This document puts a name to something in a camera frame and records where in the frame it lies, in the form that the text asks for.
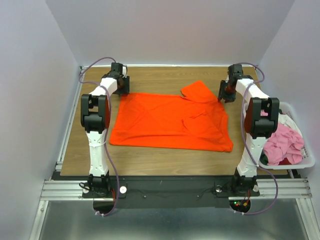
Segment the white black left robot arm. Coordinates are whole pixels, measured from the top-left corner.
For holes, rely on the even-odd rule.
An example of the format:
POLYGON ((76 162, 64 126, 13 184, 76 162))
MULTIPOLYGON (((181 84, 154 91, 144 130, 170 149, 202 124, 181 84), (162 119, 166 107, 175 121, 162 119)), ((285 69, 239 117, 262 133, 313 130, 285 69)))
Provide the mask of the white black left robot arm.
POLYGON ((106 197, 113 193, 106 154, 106 137, 111 120, 110 95, 126 86, 127 68, 112 68, 98 86, 80 98, 80 123, 88 139, 90 167, 85 194, 106 197))

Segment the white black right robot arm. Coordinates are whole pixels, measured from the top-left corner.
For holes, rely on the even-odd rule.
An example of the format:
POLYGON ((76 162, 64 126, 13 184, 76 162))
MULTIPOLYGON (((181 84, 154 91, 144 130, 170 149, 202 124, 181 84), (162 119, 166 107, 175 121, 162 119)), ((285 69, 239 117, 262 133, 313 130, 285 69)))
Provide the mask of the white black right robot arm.
POLYGON ((220 82, 218 101, 230 103, 242 95, 240 129, 244 141, 241 160, 230 182, 230 191, 242 195, 257 191, 257 169, 265 144, 278 128, 280 101, 264 93, 251 76, 241 70, 228 70, 220 82))

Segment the orange t shirt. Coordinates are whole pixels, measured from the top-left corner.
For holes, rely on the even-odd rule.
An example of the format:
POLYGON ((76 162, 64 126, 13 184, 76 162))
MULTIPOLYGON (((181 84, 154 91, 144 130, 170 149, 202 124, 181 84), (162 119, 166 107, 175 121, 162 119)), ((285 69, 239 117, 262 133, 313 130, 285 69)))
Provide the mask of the orange t shirt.
POLYGON ((122 96, 110 144, 230 153, 233 142, 223 104, 200 80, 180 92, 122 96))

